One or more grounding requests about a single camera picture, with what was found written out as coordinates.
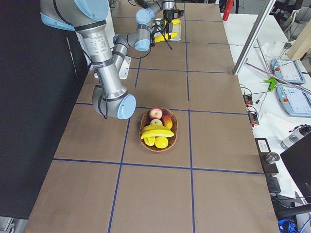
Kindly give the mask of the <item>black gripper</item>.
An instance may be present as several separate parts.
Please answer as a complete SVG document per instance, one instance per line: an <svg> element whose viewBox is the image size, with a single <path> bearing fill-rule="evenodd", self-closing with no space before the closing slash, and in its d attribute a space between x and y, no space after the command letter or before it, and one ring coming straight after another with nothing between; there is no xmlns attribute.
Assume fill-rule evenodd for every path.
<svg viewBox="0 0 311 233"><path fill-rule="evenodd" d="M163 19L168 22L168 33L173 31L173 23L171 22L174 19L181 18L184 15L184 10L181 9L165 9L163 10Z"/></svg>
<svg viewBox="0 0 311 233"><path fill-rule="evenodd" d="M165 29L166 29L164 19L154 19L153 23L154 24L151 27L151 35L150 35L150 46L151 47L155 46L155 37L160 34L164 35Z"/></svg>

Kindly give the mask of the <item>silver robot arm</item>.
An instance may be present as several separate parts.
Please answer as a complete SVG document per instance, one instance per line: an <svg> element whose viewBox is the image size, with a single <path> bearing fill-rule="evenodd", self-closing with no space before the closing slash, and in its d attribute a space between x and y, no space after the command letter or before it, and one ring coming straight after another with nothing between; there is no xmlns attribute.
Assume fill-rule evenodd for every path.
<svg viewBox="0 0 311 233"><path fill-rule="evenodd" d="M141 25L146 25L151 20L163 11L163 18L166 21L165 33L173 32L173 20L184 15L184 10L177 9L173 0L135 0L135 3L142 7L136 12L136 22Z"/></svg>
<svg viewBox="0 0 311 233"><path fill-rule="evenodd" d="M117 34L114 47L109 45L105 28L110 12L106 0L42 0L42 22L50 27L75 31L83 38L100 84L93 91L93 106L104 117L128 119L136 108L136 98L121 84L119 70L129 47L147 51L150 47L152 19L165 9L162 0L138 0L137 29L133 33Z"/></svg>

